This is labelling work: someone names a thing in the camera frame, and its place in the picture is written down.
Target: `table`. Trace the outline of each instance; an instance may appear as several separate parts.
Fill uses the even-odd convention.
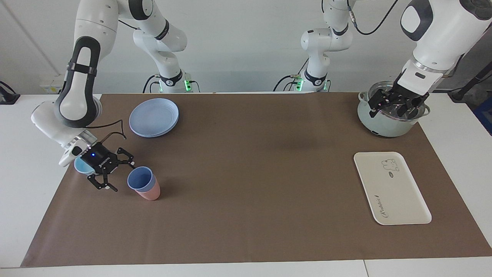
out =
[[[63,177],[62,149],[30,121],[30,113],[57,96],[22,96],[14,106],[0,106],[0,267],[20,265]],[[492,137],[465,104],[447,95],[427,100],[432,113],[420,122],[489,244],[492,245]],[[210,265],[89,266],[1,269],[0,276],[489,276],[492,258],[328,261]]]

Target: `white tray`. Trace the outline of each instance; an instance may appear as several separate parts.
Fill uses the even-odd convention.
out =
[[[377,223],[403,225],[432,221],[403,156],[396,152],[357,153],[354,161]]]

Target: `blue bowl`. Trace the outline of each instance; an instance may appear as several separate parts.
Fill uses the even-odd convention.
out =
[[[80,157],[75,158],[75,161],[73,161],[73,166],[76,171],[85,175],[92,175],[95,173],[95,170],[86,162],[82,161]]]

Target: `blue plate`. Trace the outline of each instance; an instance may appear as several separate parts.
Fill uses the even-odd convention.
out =
[[[144,138],[155,138],[171,131],[179,118],[178,106],[165,98],[147,100],[130,114],[130,129]]]

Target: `power outlet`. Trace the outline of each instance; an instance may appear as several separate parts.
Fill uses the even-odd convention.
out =
[[[47,94],[58,94],[59,92],[62,91],[63,81],[62,80],[47,80],[47,81],[43,81],[43,82],[41,82],[40,87]]]

